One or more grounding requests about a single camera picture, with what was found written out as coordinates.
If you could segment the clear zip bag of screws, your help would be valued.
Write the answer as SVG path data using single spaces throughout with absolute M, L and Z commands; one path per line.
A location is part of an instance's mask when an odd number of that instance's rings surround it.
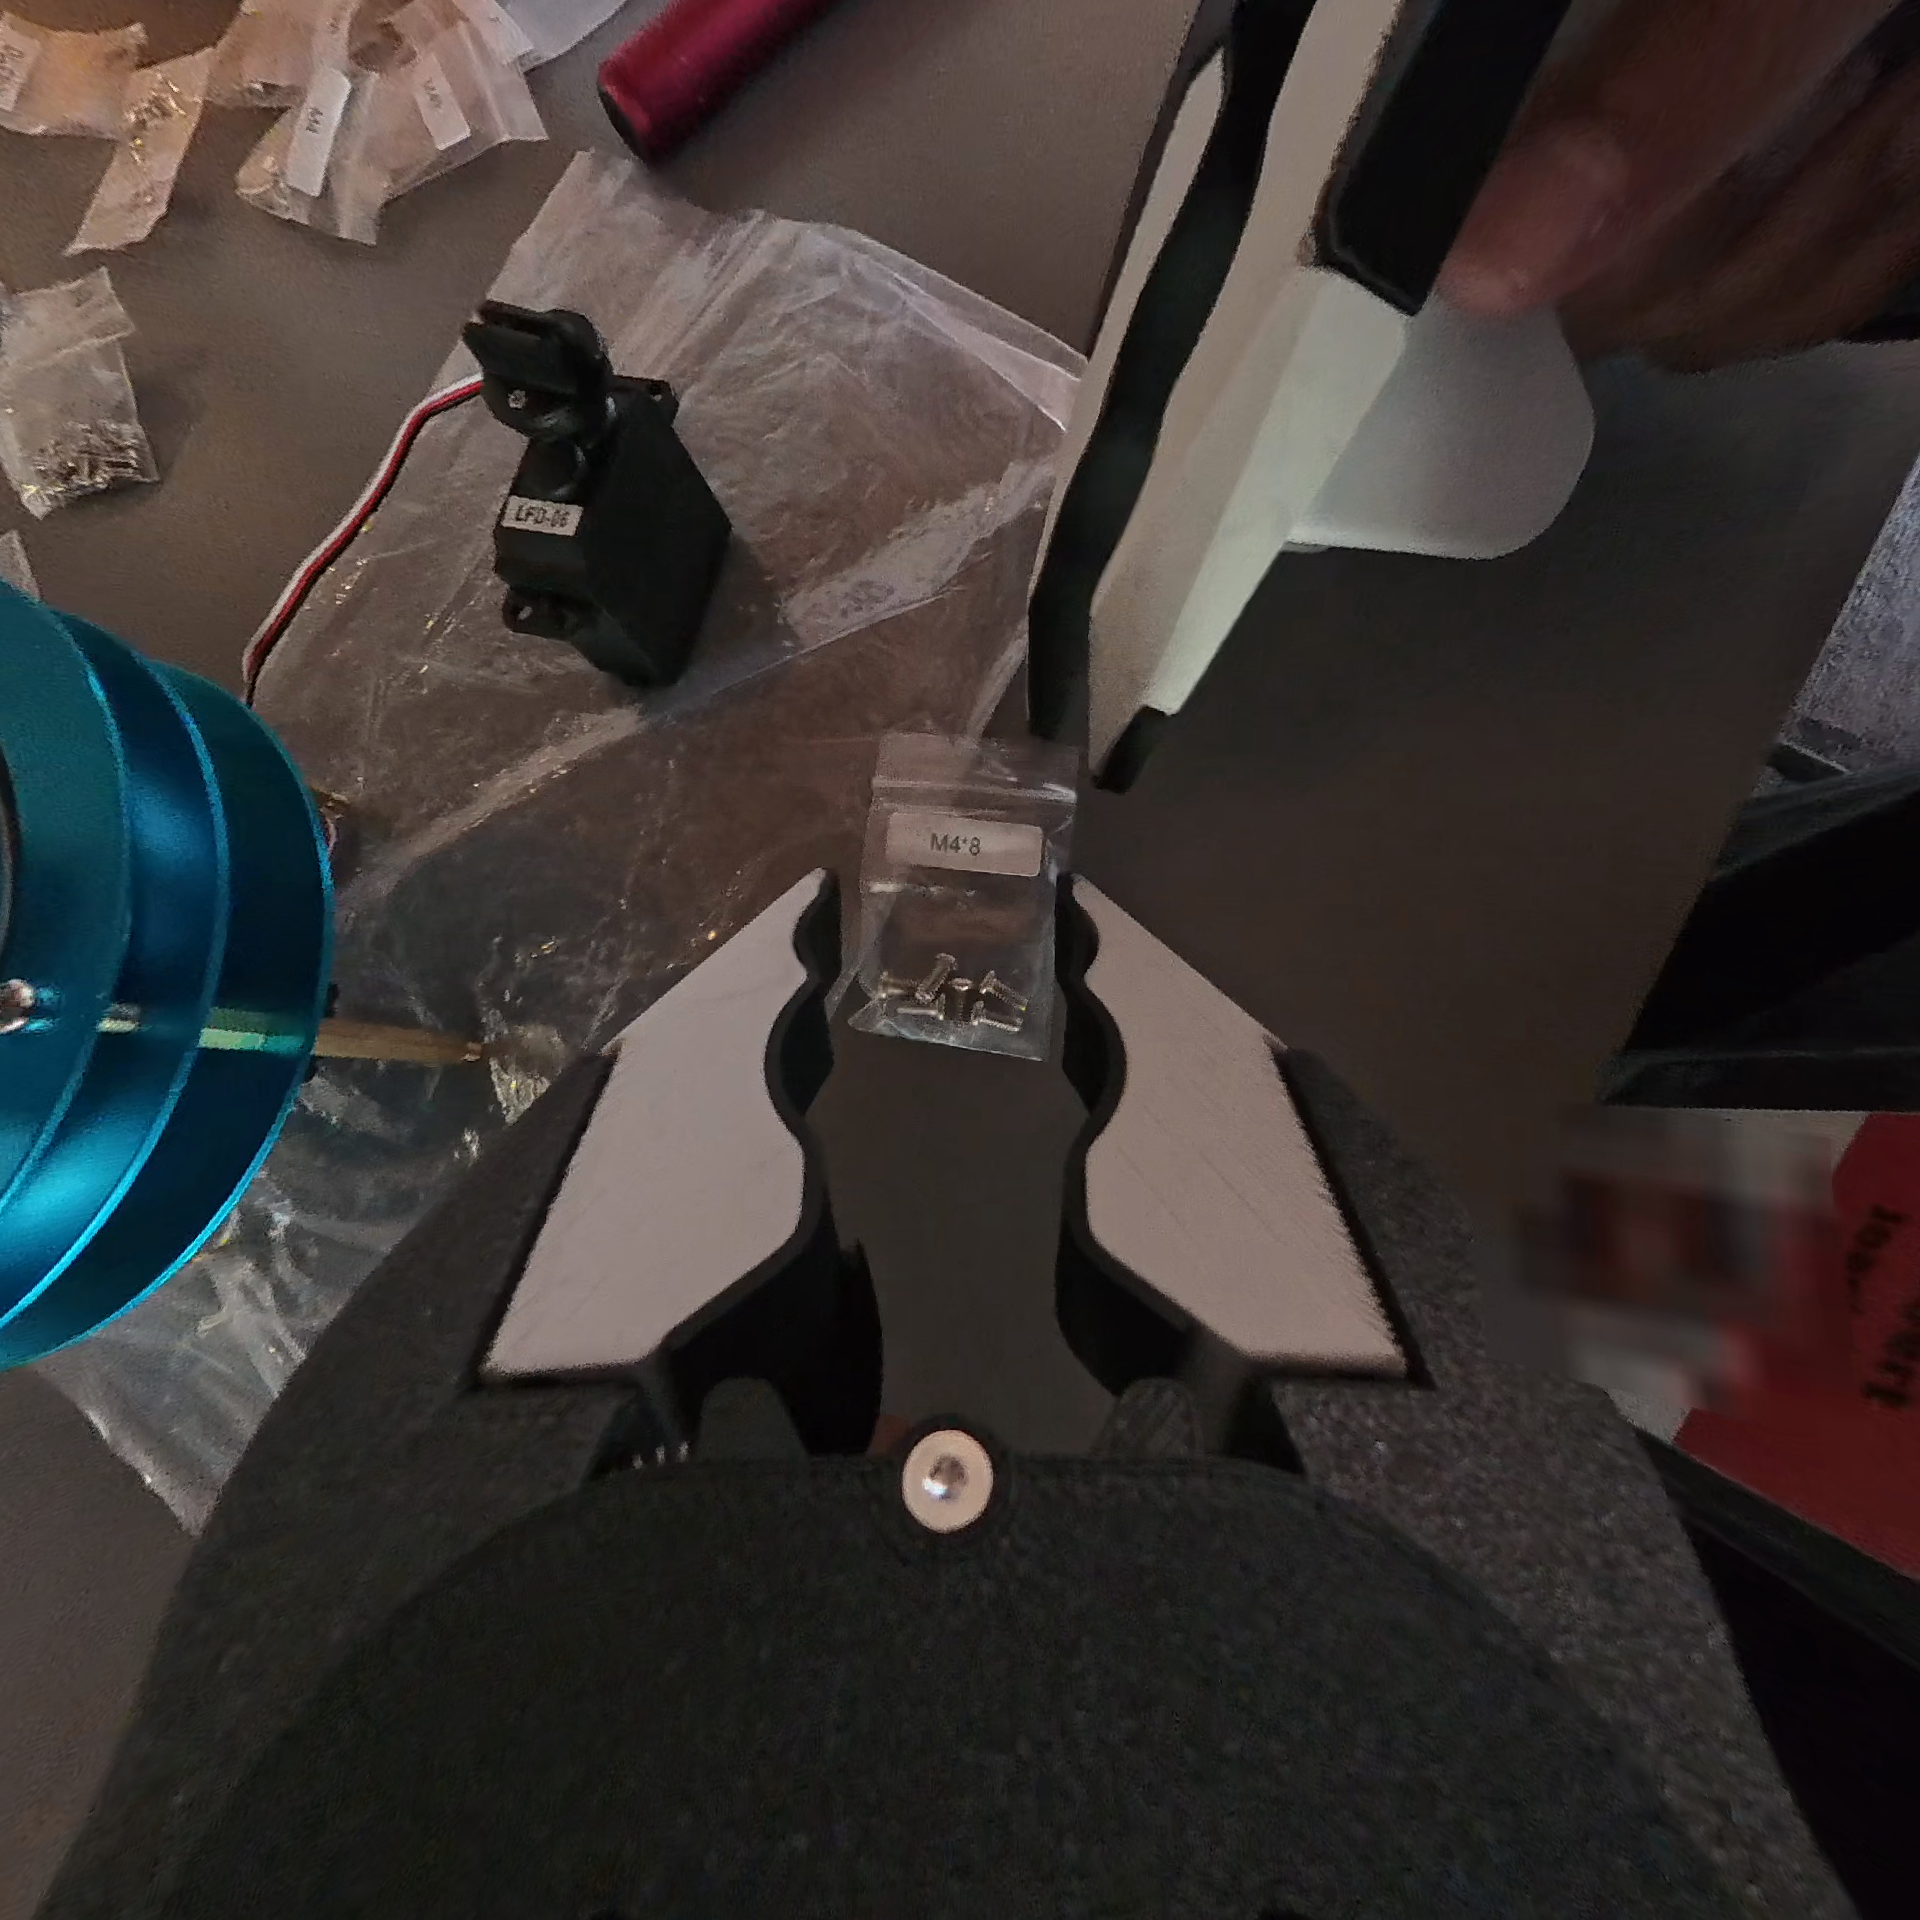
M 1041 1064 L 1078 759 L 1030 736 L 879 742 L 857 878 L 854 1033 Z

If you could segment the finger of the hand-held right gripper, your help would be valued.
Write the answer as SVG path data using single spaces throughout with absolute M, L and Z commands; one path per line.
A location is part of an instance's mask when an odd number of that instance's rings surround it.
M 1310 187 L 1378 95 L 1378 59 L 1292 59 L 1249 225 L 1175 376 L 1087 620 L 1087 768 L 1124 791 L 1276 559 L 1498 561 L 1567 505 L 1594 400 L 1556 316 L 1405 316 L 1310 262 Z
M 1201 4 L 1147 145 L 1026 603 L 1029 728 L 1090 720 L 1093 601 L 1257 192 L 1257 4 Z

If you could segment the person's black clothing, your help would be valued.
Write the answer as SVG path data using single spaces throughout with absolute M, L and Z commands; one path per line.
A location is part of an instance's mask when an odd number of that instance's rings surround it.
M 1916 1579 L 1654 1435 L 1639 1442 L 1819 1852 L 1860 1915 L 1916 1919 Z

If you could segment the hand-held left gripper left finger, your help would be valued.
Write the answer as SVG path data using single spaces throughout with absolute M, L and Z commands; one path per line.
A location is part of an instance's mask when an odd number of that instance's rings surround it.
M 837 878 L 806 872 L 613 1039 L 487 1380 L 637 1369 L 809 1248 L 838 932 Z

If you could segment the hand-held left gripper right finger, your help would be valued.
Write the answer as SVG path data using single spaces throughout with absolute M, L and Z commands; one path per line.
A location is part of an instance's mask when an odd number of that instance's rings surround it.
M 1403 1384 L 1412 1358 L 1290 1086 L 1284 1047 L 1090 880 L 1059 894 L 1057 1318 L 1102 1386 Z

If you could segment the pile of small parts bags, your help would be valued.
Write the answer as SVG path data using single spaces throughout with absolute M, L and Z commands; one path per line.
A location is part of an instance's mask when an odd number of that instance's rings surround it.
M 241 4 L 218 41 L 162 63 L 138 24 L 58 32 L 7 11 L 3 43 L 7 134 L 113 146 L 66 257 L 154 235 L 209 112 L 275 112 L 236 174 L 242 203 L 354 244 L 415 185 L 545 137 L 531 4 Z M 4 294 L 4 482 L 25 514 L 156 482 L 130 335 L 103 264 Z

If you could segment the person's right hand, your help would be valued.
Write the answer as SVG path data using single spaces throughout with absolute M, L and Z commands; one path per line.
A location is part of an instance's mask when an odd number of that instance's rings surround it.
M 1710 374 L 1916 337 L 1916 4 L 1619 4 L 1543 76 L 1438 294 Z

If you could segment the blue toy robot arm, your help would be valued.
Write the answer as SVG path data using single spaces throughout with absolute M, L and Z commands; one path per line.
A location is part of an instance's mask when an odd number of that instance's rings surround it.
M 314 794 L 245 704 L 3 591 L 3 1366 L 146 1300 L 226 1224 L 323 1058 L 466 1066 L 330 1020 Z

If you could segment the large clear plastic bag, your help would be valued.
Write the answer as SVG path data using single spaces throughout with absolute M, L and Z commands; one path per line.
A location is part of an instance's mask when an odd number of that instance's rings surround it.
M 501 620 L 521 443 L 422 424 L 276 638 L 257 706 L 342 802 L 346 1018 L 481 1066 L 323 1064 L 211 1247 L 38 1367 L 185 1531 L 364 1275 L 579 1056 L 809 872 L 854 888 L 877 745 L 985 729 L 1082 359 L 866 235 L 711 216 L 575 158 L 495 298 L 663 378 L 733 523 L 682 683 L 637 695 Z

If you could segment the dark red metal tube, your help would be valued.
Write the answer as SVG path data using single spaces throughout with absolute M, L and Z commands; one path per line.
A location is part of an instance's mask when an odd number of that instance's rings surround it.
M 835 2 L 673 2 L 597 67 L 597 98 L 639 161 L 675 158 Z

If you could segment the black servo motor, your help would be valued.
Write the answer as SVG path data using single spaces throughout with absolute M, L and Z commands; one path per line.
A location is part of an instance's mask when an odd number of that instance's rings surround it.
M 731 519 L 679 435 L 673 387 L 613 371 L 587 316 L 485 303 L 463 326 L 494 420 L 521 455 L 494 522 L 509 634 L 631 689 L 682 680 Z

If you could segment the dark grey desk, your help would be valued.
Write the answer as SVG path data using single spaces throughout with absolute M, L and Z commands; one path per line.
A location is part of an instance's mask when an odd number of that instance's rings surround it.
M 633 163 L 593 68 L 546 140 L 390 203 L 359 248 L 242 203 L 266 122 L 209 112 L 113 257 L 159 482 L 20 536 L 41 592 L 238 683 L 575 158 Z M 702 214 L 870 239 L 1076 354 L 1193 4 L 843 4 L 665 172 Z M 1594 374 L 1565 514 L 1511 561 L 1287 561 L 1071 858 L 1418 1158 L 1500 1209 L 1626 1039 L 1834 623 L 1916 614 L 1916 351 Z

